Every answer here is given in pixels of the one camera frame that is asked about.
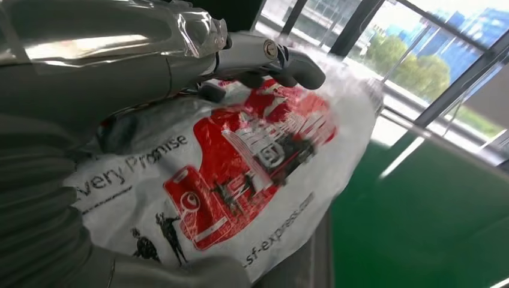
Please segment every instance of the green trees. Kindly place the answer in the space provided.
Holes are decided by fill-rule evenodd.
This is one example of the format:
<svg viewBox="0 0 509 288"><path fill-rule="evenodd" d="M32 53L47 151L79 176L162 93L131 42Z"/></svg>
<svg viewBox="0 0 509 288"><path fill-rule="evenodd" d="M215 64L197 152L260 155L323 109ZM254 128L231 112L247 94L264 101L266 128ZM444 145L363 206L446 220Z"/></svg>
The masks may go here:
<svg viewBox="0 0 509 288"><path fill-rule="evenodd" d="M356 60L364 62L384 76L398 63L407 49L407 45L397 36L382 37L376 34L370 40L364 59L358 55ZM431 103L449 87L449 72L447 63L436 55L418 57L410 53L388 79ZM461 107L456 117L488 137L493 137L503 130L467 107Z"/></svg>
<svg viewBox="0 0 509 288"><path fill-rule="evenodd" d="M366 52L366 61L380 75L386 75L407 49L397 36L375 35ZM389 80L431 102L449 87L449 66L435 55L417 57L410 53L391 73Z"/></svg>

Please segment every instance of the white plastic bag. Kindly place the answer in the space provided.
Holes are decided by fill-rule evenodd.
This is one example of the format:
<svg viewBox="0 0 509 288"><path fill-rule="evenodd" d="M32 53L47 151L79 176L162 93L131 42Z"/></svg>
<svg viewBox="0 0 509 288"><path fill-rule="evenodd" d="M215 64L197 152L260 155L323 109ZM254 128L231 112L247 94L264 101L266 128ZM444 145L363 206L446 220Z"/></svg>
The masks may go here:
<svg viewBox="0 0 509 288"><path fill-rule="evenodd" d="M120 116L65 185L99 246L164 265L233 257L252 281L311 237L369 142L379 85L337 61L317 91L218 82Z"/></svg>

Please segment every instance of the window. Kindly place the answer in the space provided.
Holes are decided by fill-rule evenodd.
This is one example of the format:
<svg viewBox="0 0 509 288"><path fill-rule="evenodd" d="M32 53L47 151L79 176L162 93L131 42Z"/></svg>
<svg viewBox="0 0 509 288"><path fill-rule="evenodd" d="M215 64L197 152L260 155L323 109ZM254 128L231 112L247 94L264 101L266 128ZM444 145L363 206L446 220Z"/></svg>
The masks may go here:
<svg viewBox="0 0 509 288"><path fill-rule="evenodd" d="M307 2L292 30L292 36L329 51L361 0Z"/></svg>
<svg viewBox="0 0 509 288"><path fill-rule="evenodd" d="M279 36L296 1L297 0L266 1L254 30L271 38ZM309 3L312 2L316 4L317 0L309 1Z"/></svg>
<svg viewBox="0 0 509 288"><path fill-rule="evenodd" d="M491 46L509 29L509 1L410 0L480 43Z"/></svg>
<svg viewBox="0 0 509 288"><path fill-rule="evenodd" d="M498 64L486 72L456 103L427 127L432 132L492 165L498 165L509 158L509 133L506 130L509 125L499 124L491 119L494 116L493 113L482 107L479 109L479 105L476 103L487 102L490 99L485 98L489 95L476 92L485 85L492 85L490 80L494 79L502 67L502 64Z"/></svg>
<svg viewBox="0 0 509 288"><path fill-rule="evenodd" d="M385 105L414 120L480 56L404 5L385 2L348 61L384 81Z"/></svg>

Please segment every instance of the building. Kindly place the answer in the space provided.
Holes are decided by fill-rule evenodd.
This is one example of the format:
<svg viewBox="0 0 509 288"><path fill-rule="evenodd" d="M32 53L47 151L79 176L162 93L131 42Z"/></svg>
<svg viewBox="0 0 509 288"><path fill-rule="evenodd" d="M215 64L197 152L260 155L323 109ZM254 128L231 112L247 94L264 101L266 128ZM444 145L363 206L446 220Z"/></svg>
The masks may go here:
<svg viewBox="0 0 509 288"><path fill-rule="evenodd" d="M469 18L458 11L452 14L446 11L436 11L433 14L488 47L509 28L509 11L494 8L487 8ZM415 31L402 31L399 34L399 37L407 45L410 45L409 39L414 36ZM436 55L444 60L450 67L451 83L456 81L481 56L481 52L477 49L435 26L432 26L416 45L414 53L418 56Z"/></svg>

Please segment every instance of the green mat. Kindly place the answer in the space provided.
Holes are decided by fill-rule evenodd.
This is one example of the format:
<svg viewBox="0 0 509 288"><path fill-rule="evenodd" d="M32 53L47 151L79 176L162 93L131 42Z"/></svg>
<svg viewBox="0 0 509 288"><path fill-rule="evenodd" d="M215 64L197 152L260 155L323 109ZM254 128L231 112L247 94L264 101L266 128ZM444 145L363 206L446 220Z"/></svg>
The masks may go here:
<svg viewBox="0 0 509 288"><path fill-rule="evenodd" d="M509 277L508 178L423 140L372 142L333 203L336 287L490 287Z"/></svg>

